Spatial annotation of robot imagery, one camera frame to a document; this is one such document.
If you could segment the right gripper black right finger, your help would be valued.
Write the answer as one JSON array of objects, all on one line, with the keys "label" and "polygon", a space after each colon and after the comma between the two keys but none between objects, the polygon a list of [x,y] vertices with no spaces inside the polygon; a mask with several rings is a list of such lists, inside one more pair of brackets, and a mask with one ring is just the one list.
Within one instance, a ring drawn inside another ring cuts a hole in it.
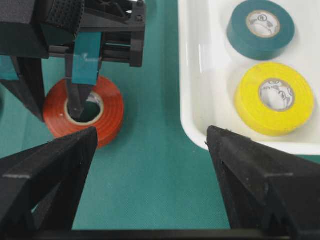
[{"label": "right gripper black right finger", "polygon": [[319,239],[318,163],[216,126],[206,144],[231,228]]}]

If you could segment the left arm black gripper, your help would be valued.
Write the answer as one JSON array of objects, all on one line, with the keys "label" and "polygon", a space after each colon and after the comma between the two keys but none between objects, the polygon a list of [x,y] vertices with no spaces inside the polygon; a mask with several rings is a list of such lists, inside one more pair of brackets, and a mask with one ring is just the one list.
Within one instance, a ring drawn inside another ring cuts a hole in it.
[{"label": "left arm black gripper", "polygon": [[65,58],[65,84],[67,111],[77,120],[97,84],[100,59],[142,66],[146,13],[143,0],[3,0],[0,53],[47,59],[74,49]]}]

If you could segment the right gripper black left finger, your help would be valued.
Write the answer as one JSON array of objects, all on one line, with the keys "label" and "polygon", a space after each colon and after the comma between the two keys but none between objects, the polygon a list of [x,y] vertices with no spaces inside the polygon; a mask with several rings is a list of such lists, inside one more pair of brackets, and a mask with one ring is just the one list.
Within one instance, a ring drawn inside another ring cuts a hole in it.
[{"label": "right gripper black left finger", "polygon": [[98,146],[95,127],[0,160],[0,238],[70,231]]}]

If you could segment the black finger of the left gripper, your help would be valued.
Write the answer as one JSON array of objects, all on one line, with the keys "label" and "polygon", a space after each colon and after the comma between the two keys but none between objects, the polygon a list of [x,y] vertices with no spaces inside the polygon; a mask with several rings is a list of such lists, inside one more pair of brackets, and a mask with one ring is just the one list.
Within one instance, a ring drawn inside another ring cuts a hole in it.
[{"label": "black finger of the left gripper", "polygon": [[45,88],[42,61],[39,58],[10,56],[17,79],[1,77],[0,83],[7,88],[20,102],[41,122],[44,121],[43,107]]}]

